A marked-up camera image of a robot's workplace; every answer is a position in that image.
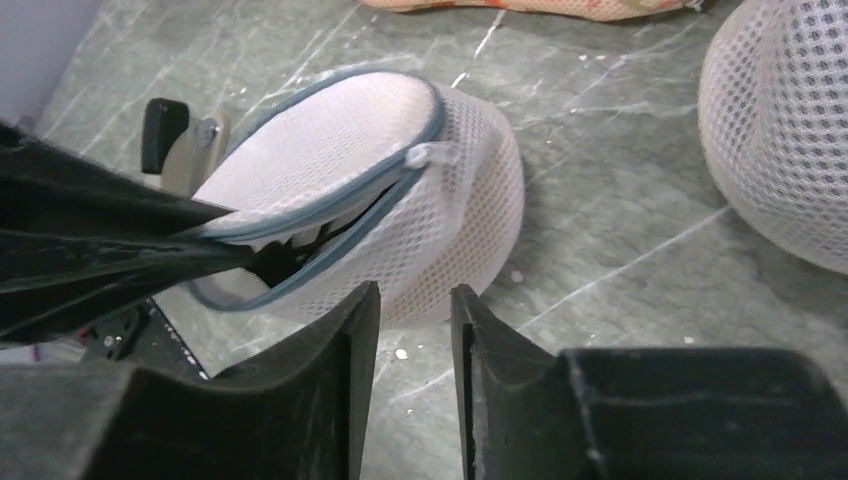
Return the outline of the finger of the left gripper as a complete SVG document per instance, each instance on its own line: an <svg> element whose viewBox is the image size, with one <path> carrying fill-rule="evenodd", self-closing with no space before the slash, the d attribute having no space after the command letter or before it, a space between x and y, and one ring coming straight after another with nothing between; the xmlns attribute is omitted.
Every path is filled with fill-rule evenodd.
<svg viewBox="0 0 848 480"><path fill-rule="evenodd" d="M73 334L255 253L203 239L223 209L147 187L1 128L1 344Z"/></svg>

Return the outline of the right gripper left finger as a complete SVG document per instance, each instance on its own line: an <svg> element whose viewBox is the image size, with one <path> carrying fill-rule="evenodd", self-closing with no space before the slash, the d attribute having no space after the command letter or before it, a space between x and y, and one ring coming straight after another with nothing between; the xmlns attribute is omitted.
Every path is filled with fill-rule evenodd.
<svg viewBox="0 0 848 480"><path fill-rule="evenodd" d="M5 365L5 479L356 479L368 422L380 291L217 377L132 362Z"/></svg>

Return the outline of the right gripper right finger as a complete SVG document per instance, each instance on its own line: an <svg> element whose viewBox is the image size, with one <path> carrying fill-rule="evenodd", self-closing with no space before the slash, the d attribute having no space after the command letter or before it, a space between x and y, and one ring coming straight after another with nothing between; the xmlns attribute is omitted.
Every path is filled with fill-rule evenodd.
<svg viewBox="0 0 848 480"><path fill-rule="evenodd" d="M468 286L451 293L468 479L843 479L847 412L824 371L775 348L551 354Z"/></svg>

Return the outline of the grey black bra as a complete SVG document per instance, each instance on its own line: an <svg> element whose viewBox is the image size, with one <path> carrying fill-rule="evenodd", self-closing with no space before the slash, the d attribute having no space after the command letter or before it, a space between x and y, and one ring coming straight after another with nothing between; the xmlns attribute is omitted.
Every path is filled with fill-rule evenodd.
<svg viewBox="0 0 848 480"><path fill-rule="evenodd" d="M256 275L268 287L281 284L300 271L324 247L325 244L344 233L348 227L332 230L329 223L320 227L310 243L294 245L291 238L285 243L271 242L255 253L246 270Z"/></svg>

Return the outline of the white cylindrical mesh laundry bag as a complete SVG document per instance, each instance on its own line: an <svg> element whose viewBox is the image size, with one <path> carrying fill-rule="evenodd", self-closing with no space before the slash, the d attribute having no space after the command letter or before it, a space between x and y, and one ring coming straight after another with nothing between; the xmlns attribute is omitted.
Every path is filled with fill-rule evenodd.
<svg viewBox="0 0 848 480"><path fill-rule="evenodd" d="M485 290L525 204L515 132L493 104L395 71L348 71L271 109L194 194L225 213L200 236L261 250L348 229L274 287L245 268L191 281L219 312L308 323L377 283L386 327L439 322L450 292Z"/></svg>

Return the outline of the white mesh bag beige rim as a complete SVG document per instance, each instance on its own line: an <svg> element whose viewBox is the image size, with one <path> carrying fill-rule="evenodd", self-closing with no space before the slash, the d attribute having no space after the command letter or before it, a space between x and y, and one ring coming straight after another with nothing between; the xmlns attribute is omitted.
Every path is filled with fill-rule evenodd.
<svg viewBox="0 0 848 480"><path fill-rule="evenodd" d="M698 126L708 169L759 234L847 270L847 5L745 1L703 62Z"/></svg>

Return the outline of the pink floral mesh laundry bag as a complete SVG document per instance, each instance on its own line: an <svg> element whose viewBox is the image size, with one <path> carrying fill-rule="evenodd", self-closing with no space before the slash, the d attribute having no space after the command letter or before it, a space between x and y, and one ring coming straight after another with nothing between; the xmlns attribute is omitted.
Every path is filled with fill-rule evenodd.
<svg viewBox="0 0 848 480"><path fill-rule="evenodd" d="M369 7L412 12L439 8L481 7L522 13L540 13L613 22L647 17L679 9L700 11L704 1L696 0L361 0Z"/></svg>

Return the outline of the silver black stapler on table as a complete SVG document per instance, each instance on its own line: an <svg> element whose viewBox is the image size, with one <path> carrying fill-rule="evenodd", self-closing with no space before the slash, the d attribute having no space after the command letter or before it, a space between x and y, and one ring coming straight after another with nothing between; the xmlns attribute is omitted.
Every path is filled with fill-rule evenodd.
<svg viewBox="0 0 848 480"><path fill-rule="evenodd" d="M184 102L151 99L141 139L145 182L176 195L193 196L223 160L230 133L230 119L221 112L197 117Z"/></svg>

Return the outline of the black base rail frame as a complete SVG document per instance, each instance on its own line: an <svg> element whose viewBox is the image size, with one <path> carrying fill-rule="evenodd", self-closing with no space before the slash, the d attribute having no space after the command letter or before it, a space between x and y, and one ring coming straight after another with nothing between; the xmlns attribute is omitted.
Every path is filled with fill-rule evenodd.
<svg viewBox="0 0 848 480"><path fill-rule="evenodd" d="M83 361L130 361L179 377L210 376L153 299L98 320L81 330Z"/></svg>

